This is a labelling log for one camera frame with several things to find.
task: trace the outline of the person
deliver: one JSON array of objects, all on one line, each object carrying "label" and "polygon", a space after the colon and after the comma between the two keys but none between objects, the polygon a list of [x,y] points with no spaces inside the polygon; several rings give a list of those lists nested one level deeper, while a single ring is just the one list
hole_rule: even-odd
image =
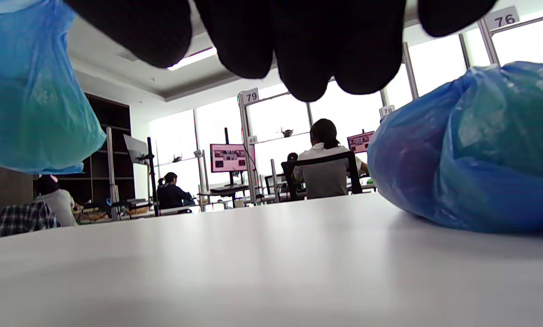
[{"label": "person", "polygon": [[41,176],[35,181],[35,189],[39,196],[35,197],[33,202],[45,202],[52,209],[60,226],[78,226],[72,211],[74,199],[70,192],[60,188],[55,176]]},{"label": "person", "polygon": [[183,201],[190,202],[193,200],[191,194],[177,186],[177,174],[173,172],[167,173],[164,178],[159,180],[157,198],[161,210],[180,208],[184,205]]},{"label": "person", "polygon": [[[336,139],[336,126],[331,120],[320,119],[315,122],[310,130],[311,149],[298,156],[298,161],[327,157],[350,151],[340,145]],[[311,166],[296,166],[294,179],[303,180],[306,183],[307,198],[323,198],[338,195],[346,195],[346,170],[348,161],[334,161],[319,163]],[[369,173],[366,163],[356,157],[356,169],[358,174]]]}]

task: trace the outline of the navy jacket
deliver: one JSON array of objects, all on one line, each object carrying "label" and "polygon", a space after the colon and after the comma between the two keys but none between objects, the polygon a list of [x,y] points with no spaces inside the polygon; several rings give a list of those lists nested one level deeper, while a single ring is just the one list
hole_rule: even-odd
[{"label": "navy jacket", "polygon": [[183,200],[191,200],[191,195],[174,184],[161,185],[157,188],[159,208],[172,209],[183,206]]}]

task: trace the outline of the glove finger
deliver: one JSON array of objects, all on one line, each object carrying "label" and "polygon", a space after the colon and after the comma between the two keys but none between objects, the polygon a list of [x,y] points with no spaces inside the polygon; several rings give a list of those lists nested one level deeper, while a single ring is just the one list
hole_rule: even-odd
[{"label": "glove finger", "polygon": [[110,39],[155,67],[176,64],[191,44],[187,0],[65,1]]},{"label": "glove finger", "polygon": [[419,0],[419,20],[433,37],[464,29],[489,12],[497,0]]},{"label": "glove finger", "polygon": [[273,60],[269,0],[195,0],[221,64],[246,79],[263,79]]},{"label": "glove finger", "polygon": [[324,95],[334,73],[340,35],[336,13],[324,2],[272,0],[274,49],[280,78],[292,95],[306,102]]},{"label": "glove finger", "polygon": [[346,38],[336,82],[351,94],[375,93],[394,78],[402,62],[405,0],[340,0],[340,4],[348,14],[341,24]]}]

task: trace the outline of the plaid jacket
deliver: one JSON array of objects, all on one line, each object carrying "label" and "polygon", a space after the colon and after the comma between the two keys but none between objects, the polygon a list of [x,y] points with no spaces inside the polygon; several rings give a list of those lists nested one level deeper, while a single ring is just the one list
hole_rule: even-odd
[{"label": "plaid jacket", "polygon": [[1,210],[0,238],[55,227],[58,221],[45,202],[8,205]]}]

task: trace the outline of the monitor screen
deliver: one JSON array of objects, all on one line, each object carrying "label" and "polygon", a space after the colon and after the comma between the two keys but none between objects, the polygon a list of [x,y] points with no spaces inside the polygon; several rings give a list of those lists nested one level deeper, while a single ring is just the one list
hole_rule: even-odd
[{"label": "monitor screen", "polygon": [[124,134],[124,142],[126,143],[126,149],[128,149],[128,154],[130,154],[130,160],[133,164],[146,165],[147,162],[141,158],[148,154],[147,143],[133,139],[126,134]]},{"label": "monitor screen", "polygon": [[[251,164],[255,165],[255,146],[250,145]],[[211,172],[241,172],[247,170],[249,157],[243,144],[211,144]]]},{"label": "monitor screen", "polygon": [[348,137],[348,149],[354,153],[366,152],[373,134],[375,131]]}]

